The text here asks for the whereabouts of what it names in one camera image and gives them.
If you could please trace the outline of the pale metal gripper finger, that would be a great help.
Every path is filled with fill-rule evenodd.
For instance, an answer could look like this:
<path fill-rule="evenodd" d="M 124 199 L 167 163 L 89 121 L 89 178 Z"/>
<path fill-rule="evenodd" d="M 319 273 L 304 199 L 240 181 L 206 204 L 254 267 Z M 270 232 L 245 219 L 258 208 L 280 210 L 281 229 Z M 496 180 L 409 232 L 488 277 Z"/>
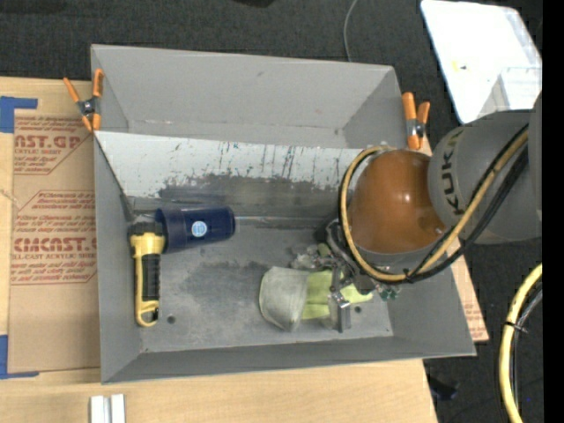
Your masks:
<path fill-rule="evenodd" d="M 351 328 L 351 308 L 352 303 L 341 292 L 330 295 L 330 319 L 339 333 Z"/>

